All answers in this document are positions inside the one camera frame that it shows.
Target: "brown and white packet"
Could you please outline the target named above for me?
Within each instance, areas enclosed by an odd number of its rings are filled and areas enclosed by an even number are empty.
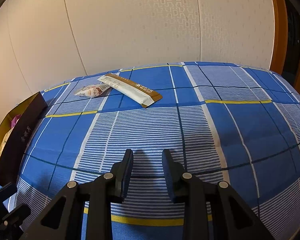
[[[152,105],[162,98],[162,95],[158,92],[112,73],[101,76],[98,80],[135,100],[143,108]]]
[[[80,97],[96,98],[109,88],[110,88],[110,86],[108,86],[107,84],[103,84],[103,83],[98,84],[98,85],[89,85],[89,86],[80,88],[79,90],[74,92],[74,95],[80,96]]]

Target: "pink plastic bag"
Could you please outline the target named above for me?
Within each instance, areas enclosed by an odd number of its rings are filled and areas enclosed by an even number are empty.
[[[19,120],[19,118],[21,117],[21,114],[16,115],[12,121],[11,121],[11,129],[15,127],[17,121]]]

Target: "yellow stripe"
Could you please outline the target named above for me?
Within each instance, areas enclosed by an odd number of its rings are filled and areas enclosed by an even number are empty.
[[[55,86],[55,87],[53,87],[53,88],[46,89],[45,92],[48,92],[48,91],[50,91],[50,90],[53,90],[53,89],[55,89],[55,88],[59,88],[59,87],[62,87],[62,86],[68,85],[68,84],[70,84],[70,82],[64,83],[64,84],[61,84],[61,85],[58,85],[58,86]]]
[[[82,112],[82,114],[96,114],[98,110]]]
[[[78,112],[78,113],[70,113],[70,114],[49,114],[46,115],[46,118],[49,117],[64,117],[64,116],[74,116],[74,115],[80,115],[80,114],[96,114],[98,111],[86,111],[86,112]]]
[[[271,103],[271,100],[263,100],[263,101],[227,101],[227,100],[205,100],[206,103],[221,103],[221,104],[266,104]]]
[[[84,212],[88,214],[88,208],[84,208]],[[183,218],[180,219],[140,219],[140,218],[129,218],[111,215],[111,220],[114,222],[138,225],[138,226],[153,226],[153,227],[171,227],[171,226],[182,226]],[[208,215],[208,221],[212,221],[212,216]]]
[[[168,67],[168,66],[175,66],[175,67],[182,67],[182,65],[161,65],[161,66],[151,66],[151,67],[139,67],[139,68],[131,68],[131,69],[125,69],[120,72],[125,72],[125,71],[131,71],[131,70],[137,70],[137,69],[144,69],[144,68],[153,68],[153,67]]]

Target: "patterned wallpaper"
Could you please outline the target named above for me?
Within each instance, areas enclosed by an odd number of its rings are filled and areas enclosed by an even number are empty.
[[[274,43],[272,0],[198,0],[201,60],[269,68]]]
[[[65,1],[88,74],[200,59],[197,0]]]

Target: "white stripe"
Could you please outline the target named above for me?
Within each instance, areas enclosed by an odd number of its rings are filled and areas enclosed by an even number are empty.
[[[173,150],[173,158],[183,162],[182,139],[176,108],[150,108],[119,112],[102,113],[94,123],[94,128],[85,143],[84,154],[78,167],[85,172],[77,171],[75,180],[85,183],[94,180],[98,175],[89,171],[98,171],[100,163],[102,172],[110,170],[113,163],[121,161],[126,148],[135,152],[134,175],[163,175],[161,154],[163,148]],[[185,133],[187,157],[193,170],[202,171],[217,166],[220,168],[219,156],[213,145],[213,137],[201,106],[180,107],[182,127]],[[163,140],[163,135],[172,140]],[[196,159],[208,161],[195,163]],[[223,173],[200,176],[204,181],[218,182],[223,180]],[[112,214],[140,218],[182,218],[184,206],[171,203],[167,194],[164,178],[135,179],[131,178],[127,198],[123,204],[112,204]]]
[[[262,88],[221,88],[215,87],[215,90],[218,92],[222,100],[237,100],[237,101],[244,101],[244,100],[252,100],[252,101],[262,101],[262,100],[269,100],[270,98],[267,94],[264,93]],[[199,88],[199,91],[202,91],[204,96],[207,89],[206,88]]]
[[[60,91],[62,90],[63,87],[60,87],[58,93],[54,96],[53,100],[57,97],[57,95],[60,93]]]
[[[115,121],[117,120],[118,114],[119,114],[119,111],[117,111],[117,114],[116,114],[116,116],[115,116],[115,118],[114,118],[114,121],[113,121],[113,123],[112,123],[112,127],[111,127],[111,129],[110,129],[110,132],[109,132],[109,135],[108,135],[108,139],[107,139],[106,146],[105,146],[105,153],[104,153],[104,155],[103,155],[103,157],[102,157],[102,160],[101,160],[101,164],[100,164],[99,172],[101,172],[101,170],[102,170],[102,165],[103,165],[103,162],[105,161],[105,158],[106,158],[106,154],[107,154],[107,149],[108,149],[109,140],[110,140],[111,133],[112,133],[112,131],[113,131],[113,128],[114,128],[114,125],[115,125]]]
[[[8,201],[8,212],[11,212],[11,210],[9,210],[9,207],[10,207],[10,200],[11,200],[11,197],[9,198],[9,201]]]
[[[250,76],[246,71],[245,71],[245,69],[243,69],[242,67],[240,67],[240,69],[242,69],[244,72],[245,72],[245,74],[246,75],[248,75],[255,83],[256,83],[256,85],[258,86],[258,87],[260,87],[260,85],[253,79],[253,77],[252,76]],[[236,73],[236,75],[242,80],[242,82],[244,82],[247,86],[248,86],[248,84]],[[249,87],[249,89],[251,90],[251,92],[256,96],[256,98],[258,98],[258,100],[260,100],[259,99],[259,97],[255,94],[255,92],[253,92],[252,91],[252,89],[250,88],[250,86],[248,86]]]
[[[242,70],[252,79],[254,80],[257,84],[258,82],[244,69],[242,68]],[[270,98],[270,100],[272,100],[272,98],[268,95],[268,93],[259,85],[259,87],[262,89],[262,91]]]
[[[285,88],[289,91],[289,92],[292,92],[285,84],[283,84],[282,82],[281,82],[281,80],[277,77],[277,75],[275,75],[275,74],[270,74],[269,73],[269,75],[273,78],[273,80],[282,88],[282,86],[276,81],[276,79],[282,84],[282,85],[284,85],[285,86]]]
[[[287,85],[286,85],[285,83],[282,82],[282,80],[279,78],[279,76],[277,76],[277,75],[274,75],[274,76],[275,76],[275,78],[276,78],[277,80],[280,81],[280,83],[281,83],[282,85],[285,86],[285,88],[286,88],[289,92],[291,92],[291,93],[294,92],[294,91],[292,91],[290,88],[288,88]]]
[[[271,74],[271,73],[269,73],[269,72],[268,72],[268,74],[269,74],[269,75],[271,76],[271,78],[279,85],[279,87],[282,88],[282,86],[277,82],[277,80],[276,80],[277,78],[274,78],[274,77],[273,77],[273,76],[275,76],[275,75],[274,75],[274,74]]]
[[[82,110],[82,112],[84,112],[84,111],[86,110],[86,108],[87,108],[88,104],[90,103],[91,99],[92,99],[92,98],[90,98],[90,99],[88,100],[88,103],[86,104],[86,106],[84,107],[84,109]]]
[[[67,91],[68,87],[71,85],[71,82],[67,85],[66,89],[62,92],[62,94],[57,99],[56,103],[58,103],[58,100],[63,96],[63,94]]]
[[[200,93],[200,91],[199,91],[199,89],[197,87],[197,84],[195,83],[193,77],[191,76],[191,74],[190,74],[187,66],[183,66],[183,68],[186,71],[186,74],[187,74],[187,76],[188,76],[188,78],[189,78],[189,80],[191,82],[191,85],[194,87],[194,91],[195,91],[195,93],[196,93],[196,95],[197,95],[197,97],[199,99],[199,102],[204,101],[204,99],[203,99],[203,97],[202,97],[202,95],[201,95],[201,93]]]
[[[108,96],[106,96],[106,97],[102,100],[101,105],[100,105],[100,107],[99,107],[99,111],[101,111],[102,108],[105,106],[105,103],[106,103],[107,99],[108,99]]]
[[[175,95],[175,97],[176,97],[176,102],[179,103],[179,102],[178,102],[178,97],[177,97],[177,91],[176,91],[176,87],[175,87],[175,85],[174,85],[174,81],[173,81],[173,77],[172,77],[172,73],[171,73],[170,66],[169,66],[169,71],[170,71],[171,81],[172,81],[172,85],[173,85],[174,95]]]
[[[286,123],[288,124],[290,131],[293,133],[294,137],[296,138],[296,142],[298,144],[298,148],[300,150],[300,144],[299,144],[299,140],[298,140],[298,136],[296,135],[296,133],[294,132],[294,130],[292,129],[290,123],[288,122],[287,118],[284,116],[284,114],[282,113],[281,109],[277,106],[276,103],[273,103],[274,106],[277,108],[277,110],[280,112],[280,114],[282,115],[282,117],[284,118],[284,120],[286,121]]]
[[[260,205],[260,218],[275,239],[287,239],[300,228],[300,178]]]
[[[84,152],[84,147],[85,147],[85,145],[86,145],[86,143],[87,143],[87,141],[88,141],[88,139],[89,139],[89,136],[90,136],[90,134],[91,134],[91,132],[92,132],[92,129],[93,129],[93,127],[94,127],[94,125],[95,125],[95,123],[96,123],[96,121],[97,121],[99,115],[100,115],[100,113],[96,113],[95,117],[93,118],[93,120],[92,120],[92,122],[91,122],[91,125],[90,125],[90,127],[89,127],[89,130],[88,130],[86,136],[84,137],[84,140],[83,140],[83,142],[82,142],[82,144],[81,144],[81,147],[80,147],[79,154],[78,154],[78,156],[77,156],[77,158],[76,158],[76,160],[75,160],[75,162],[74,162],[74,168],[75,168],[75,169],[78,168],[78,165],[79,165],[79,163],[80,163],[80,160],[81,160],[82,155],[83,155],[83,152]],[[76,170],[72,170],[71,176],[70,176],[70,181],[71,181],[71,180],[74,180],[76,173],[77,173]]]
[[[49,121],[47,122],[46,126],[43,128],[42,132],[40,133],[40,135],[39,135],[37,141],[35,142],[34,147],[32,148],[32,150],[31,150],[31,152],[30,152],[30,154],[29,154],[29,157],[28,157],[28,159],[27,159],[27,161],[26,161],[26,164],[25,164],[25,166],[23,167],[22,174],[23,174],[23,172],[25,171],[25,168],[26,168],[26,165],[27,165],[28,160],[29,160],[29,158],[30,158],[30,155],[32,154],[34,148],[35,148],[36,145],[37,145],[37,142],[39,141],[39,139],[40,139],[41,135],[43,134],[44,130],[47,128],[47,126],[48,126],[48,124],[50,123],[51,119],[52,119],[52,117],[49,119]]]
[[[206,76],[207,81],[217,86],[235,86],[235,87],[259,87],[255,80],[251,79],[240,67],[231,66],[200,66],[200,72],[196,71],[196,68],[189,68],[190,73],[198,74],[194,76],[194,80],[199,85],[199,82],[204,84],[203,76]]]
[[[203,113],[204,113],[204,115],[207,119],[209,129],[211,131],[213,142],[214,142],[214,147],[215,147],[216,152],[217,152],[217,154],[219,156],[219,159],[220,159],[221,168],[226,168],[228,166],[227,166],[225,155],[224,155],[224,153],[222,151],[222,148],[221,148],[221,143],[220,143],[220,138],[219,138],[219,135],[218,135],[218,131],[217,131],[215,125],[214,125],[213,119],[210,115],[210,112],[208,110],[207,105],[206,104],[201,105],[201,108],[202,108]],[[226,171],[224,174],[226,175],[226,177],[224,177],[224,180],[230,183],[230,178],[229,178],[228,171]]]
[[[21,225],[21,228],[25,230],[44,209],[45,204],[51,199],[29,185],[24,180],[20,178],[18,179],[18,191],[14,195],[15,203],[10,209],[12,210],[16,208],[21,203],[27,203],[29,205],[29,207],[31,208],[31,214],[24,220],[23,224]]]
[[[242,145],[244,146],[244,148],[245,148],[245,150],[246,150],[246,152],[247,152],[247,154],[248,154],[248,156],[249,156],[249,161],[250,161],[250,164],[251,164],[251,167],[252,167],[253,177],[254,177],[254,180],[255,180],[255,183],[256,183],[257,195],[258,195],[258,198],[259,198],[259,197],[260,197],[260,194],[259,194],[258,180],[257,180],[256,171],[255,171],[255,169],[254,169],[254,165],[253,165],[253,163],[252,163],[252,159],[251,159],[250,152],[249,152],[247,146],[245,145],[245,143],[244,143],[244,141],[243,141],[243,137],[242,137],[242,135],[241,135],[241,132],[240,132],[240,130],[239,130],[239,127],[238,127],[238,125],[237,125],[237,123],[236,123],[236,121],[235,121],[233,115],[231,114],[231,112],[230,112],[228,106],[227,106],[226,104],[224,104],[224,106],[225,106],[226,109],[228,110],[228,112],[229,112],[229,114],[230,114],[230,116],[231,116],[231,118],[232,118],[232,120],[233,120],[233,122],[234,122],[234,125],[235,125],[236,128],[237,128],[237,131],[238,131],[239,136],[240,136],[240,139],[241,139],[241,143],[242,143]]]
[[[46,201],[45,201],[45,203],[44,203],[44,206],[46,207],[47,204],[48,204],[48,196],[46,196]]]

